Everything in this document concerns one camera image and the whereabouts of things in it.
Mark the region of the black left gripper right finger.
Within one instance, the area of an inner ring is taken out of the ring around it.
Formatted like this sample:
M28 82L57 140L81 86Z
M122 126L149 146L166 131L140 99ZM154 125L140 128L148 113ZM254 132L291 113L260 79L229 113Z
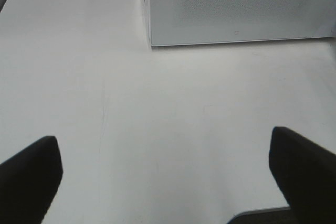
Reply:
M335 154L287 127L276 126L268 163L299 223L335 223Z

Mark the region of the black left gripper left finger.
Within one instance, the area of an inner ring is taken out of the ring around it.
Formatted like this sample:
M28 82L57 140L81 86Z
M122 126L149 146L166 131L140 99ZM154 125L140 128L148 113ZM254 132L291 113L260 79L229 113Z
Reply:
M1 223L42 223L62 176L55 136L44 136L1 163Z

